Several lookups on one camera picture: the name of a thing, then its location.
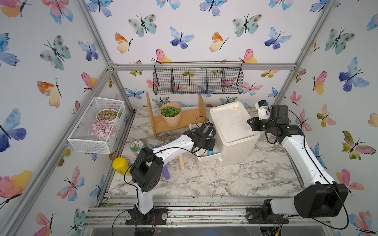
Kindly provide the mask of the white drawer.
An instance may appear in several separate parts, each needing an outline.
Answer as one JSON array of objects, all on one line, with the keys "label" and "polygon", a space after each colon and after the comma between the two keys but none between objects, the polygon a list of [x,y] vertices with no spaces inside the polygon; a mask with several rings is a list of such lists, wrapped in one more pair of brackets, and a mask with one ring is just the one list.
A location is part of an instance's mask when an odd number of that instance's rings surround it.
[{"label": "white drawer", "polygon": [[[190,130],[192,129],[196,129],[198,127],[201,127],[203,123],[199,123],[198,125],[197,124],[190,124],[189,125],[189,128]],[[211,139],[212,140],[215,140],[215,135],[214,135],[214,132],[215,129],[213,128],[212,132],[210,133],[211,136]],[[212,161],[212,160],[217,160],[219,158],[221,158],[221,151],[218,147],[218,145],[216,143],[214,143],[214,147],[213,147],[213,150],[210,151],[210,150],[206,150],[206,149],[203,149],[203,148],[199,148],[199,147],[193,147],[192,151],[196,154],[197,159],[199,162],[206,162],[206,161]]]}]

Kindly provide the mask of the white plastic drawer unit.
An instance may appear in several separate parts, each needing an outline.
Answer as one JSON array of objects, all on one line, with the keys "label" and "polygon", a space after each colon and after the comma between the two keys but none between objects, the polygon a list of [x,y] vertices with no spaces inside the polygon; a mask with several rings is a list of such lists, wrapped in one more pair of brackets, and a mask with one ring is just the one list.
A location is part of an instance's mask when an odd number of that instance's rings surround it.
[{"label": "white plastic drawer unit", "polygon": [[240,101],[210,109],[210,122],[214,125],[215,141],[221,156],[220,167],[247,161],[260,138],[260,132],[252,131],[247,121],[251,118]]}]

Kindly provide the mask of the beige toy microphone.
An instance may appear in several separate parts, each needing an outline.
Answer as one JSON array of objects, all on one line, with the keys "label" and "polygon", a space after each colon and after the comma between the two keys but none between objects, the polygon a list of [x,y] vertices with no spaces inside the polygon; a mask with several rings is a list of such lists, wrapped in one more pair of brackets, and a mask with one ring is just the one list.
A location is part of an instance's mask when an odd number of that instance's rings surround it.
[{"label": "beige toy microphone", "polygon": [[178,161],[179,161],[180,170],[185,171],[186,166],[185,166],[185,160],[184,160],[183,154],[178,155]]}]

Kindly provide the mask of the purple toy microphone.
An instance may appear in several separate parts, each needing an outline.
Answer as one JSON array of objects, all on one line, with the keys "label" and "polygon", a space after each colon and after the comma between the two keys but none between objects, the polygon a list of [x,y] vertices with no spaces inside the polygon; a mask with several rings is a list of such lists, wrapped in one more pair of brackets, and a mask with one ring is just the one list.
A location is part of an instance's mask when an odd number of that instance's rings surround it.
[{"label": "purple toy microphone", "polygon": [[169,150],[170,149],[166,146],[155,146],[153,148],[153,153],[157,155],[157,157],[163,159],[163,168],[161,175],[164,176],[167,181],[170,180],[170,174],[166,166],[166,164],[169,162],[169,158],[167,157],[170,157]]}]

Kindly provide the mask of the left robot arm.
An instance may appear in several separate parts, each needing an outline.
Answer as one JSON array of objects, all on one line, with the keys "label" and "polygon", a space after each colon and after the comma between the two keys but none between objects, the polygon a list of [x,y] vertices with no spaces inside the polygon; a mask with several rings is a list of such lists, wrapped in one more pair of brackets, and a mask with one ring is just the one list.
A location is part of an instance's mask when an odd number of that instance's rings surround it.
[{"label": "left robot arm", "polygon": [[185,131],[178,139],[162,147],[144,147],[136,160],[128,168],[132,183],[136,187],[138,213],[147,215],[154,208],[153,189],[160,181],[164,166],[186,152],[201,157],[196,152],[203,149],[212,151],[215,146],[216,130],[212,123],[202,123],[200,127]]}]

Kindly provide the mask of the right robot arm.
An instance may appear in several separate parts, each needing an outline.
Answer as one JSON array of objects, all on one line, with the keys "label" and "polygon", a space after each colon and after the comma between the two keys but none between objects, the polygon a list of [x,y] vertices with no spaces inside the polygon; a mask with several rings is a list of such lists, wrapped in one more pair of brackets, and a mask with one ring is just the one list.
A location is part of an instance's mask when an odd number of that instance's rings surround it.
[{"label": "right robot arm", "polygon": [[258,117],[248,120],[252,131],[272,134],[286,150],[304,184],[304,189],[292,198],[265,201],[270,215],[291,215],[302,218],[335,217],[345,209],[348,189],[336,183],[321,166],[307,144],[301,127],[290,124],[286,105],[256,104]]}]

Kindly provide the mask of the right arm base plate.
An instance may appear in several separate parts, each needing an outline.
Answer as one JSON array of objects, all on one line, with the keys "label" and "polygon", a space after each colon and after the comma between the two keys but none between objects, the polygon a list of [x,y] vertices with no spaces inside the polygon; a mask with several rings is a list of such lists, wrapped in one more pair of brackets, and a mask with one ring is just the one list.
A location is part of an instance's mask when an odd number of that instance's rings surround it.
[{"label": "right arm base plate", "polygon": [[249,224],[288,224],[283,215],[274,214],[267,203],[261,206],[246,208],[246,219]]}]

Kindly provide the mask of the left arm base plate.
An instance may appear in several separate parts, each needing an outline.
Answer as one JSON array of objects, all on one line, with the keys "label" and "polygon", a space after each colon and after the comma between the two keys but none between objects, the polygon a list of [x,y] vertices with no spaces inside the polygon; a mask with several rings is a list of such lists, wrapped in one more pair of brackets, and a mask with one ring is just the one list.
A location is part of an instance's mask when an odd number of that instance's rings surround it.
[{"label": "left arm base plate", "polygon": [[165,225],[168,218],[168,209],[153,207],[148,213],[142,214],[135,206],[126,215],[126,225]]}]

